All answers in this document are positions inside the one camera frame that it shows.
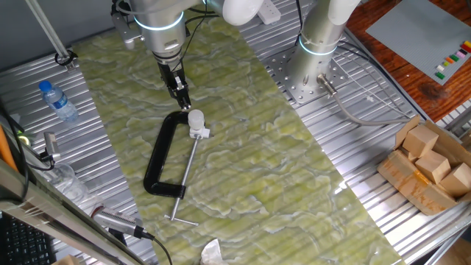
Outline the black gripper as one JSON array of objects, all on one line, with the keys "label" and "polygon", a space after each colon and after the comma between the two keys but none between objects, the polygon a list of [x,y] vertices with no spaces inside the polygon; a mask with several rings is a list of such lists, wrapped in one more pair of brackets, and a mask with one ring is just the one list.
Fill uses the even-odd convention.
[{"label": "black gripper", "polygon": [[177,101],[177,104],[182,110],[189,110],[191,108],[191,100],[188,95],[188,84],[182,81],[179,70],[182,69],[182,61],[175,60],[170,63],[165,61],[157,62],[161,79],[167,85],[170,97]]}]

